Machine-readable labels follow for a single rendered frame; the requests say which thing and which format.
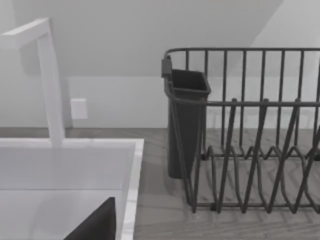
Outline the white wall plate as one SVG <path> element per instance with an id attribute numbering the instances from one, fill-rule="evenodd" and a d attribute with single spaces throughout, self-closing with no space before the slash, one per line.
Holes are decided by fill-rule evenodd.
<path id="1" fill-rule="evenodd" d="M 88 118 L 86 98 L 72 98 L 70 100 L 71 117 L 73 120 L 85 120 Z"/>

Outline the white sink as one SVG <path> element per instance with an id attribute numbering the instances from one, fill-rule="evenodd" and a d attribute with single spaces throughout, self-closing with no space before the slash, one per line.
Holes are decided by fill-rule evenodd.
<path id="1" fill-rule="evenodd" d="M 65 138 L 0 147 L 0 240 L 63 240 L 109 197 L 116 238 L 134 240 L 141 138 Z"/>

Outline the tall white tap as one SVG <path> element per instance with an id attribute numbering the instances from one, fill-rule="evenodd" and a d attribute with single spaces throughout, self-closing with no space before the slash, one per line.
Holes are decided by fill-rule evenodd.
<path id="1" fill-rule="evenodd" d="M 18 49 L 33 41 L 37 42 L 49 132 L 48 138 L 0 138 L 0 148 L 61 148 L 63 146 L 66 135 L 62 91 L 50 22 L 49 18 L 38 18 L 0 34 L 2 49 Z"/>

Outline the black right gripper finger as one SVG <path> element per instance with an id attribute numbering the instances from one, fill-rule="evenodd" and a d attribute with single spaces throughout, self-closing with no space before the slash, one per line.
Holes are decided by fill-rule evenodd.
<path id="1" fill-rule="evenodd" d="M 116 198 L 109 197 L 63 240 L 116 240 Z"/>

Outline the dark grey utensil cup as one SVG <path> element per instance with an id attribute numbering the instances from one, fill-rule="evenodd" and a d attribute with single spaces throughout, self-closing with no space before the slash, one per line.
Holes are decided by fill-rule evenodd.
<path id="1" fill-rule="evenodd" d="M 195 100 L 207 99 L 211 93 L 211 87 L 207 76 L 200 71 L 173 69 L 172 82 L 174 95 L 180 99 Z M 186 170 L 189 174 L 192 170 L 196 147 L 198 142 L 199 105 L 177 103 L 176 110 L 180 129 L 183 155 Z M 181 166 L 179 151 L 174 127 L 172 112 L 168 111 L 168 147 L 167 147 L 167 171 L 169 177 L 181 179 Z"/>

